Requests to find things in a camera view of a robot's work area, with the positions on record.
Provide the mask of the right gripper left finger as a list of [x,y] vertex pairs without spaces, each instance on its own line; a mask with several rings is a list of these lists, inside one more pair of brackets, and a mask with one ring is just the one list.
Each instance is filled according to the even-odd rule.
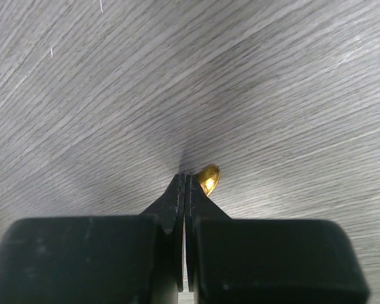
[[184,198],[186,192],[186,175],[176,174],[165,192],[142,215],[158,217],[172,258],[173,275],[178,291],[183,291],[184,271]]

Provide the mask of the yellow wooden knife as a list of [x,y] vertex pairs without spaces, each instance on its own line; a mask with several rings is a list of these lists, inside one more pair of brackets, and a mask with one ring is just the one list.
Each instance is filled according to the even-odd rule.
[[206,196],[211,195],[219,184],[221,171],[214,164],[207,165],[196,174],[196,178]]

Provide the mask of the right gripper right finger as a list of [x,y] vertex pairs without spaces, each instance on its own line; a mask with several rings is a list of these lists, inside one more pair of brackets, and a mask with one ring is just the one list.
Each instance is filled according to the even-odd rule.
[[230,216],[219,208],[202,190],[195,175],[186,175],[184,197],[184,223],[186,230],[186,266],[189,292],[194,291],[197,269],[197,245],[195,225],[198,219],[230,220]]

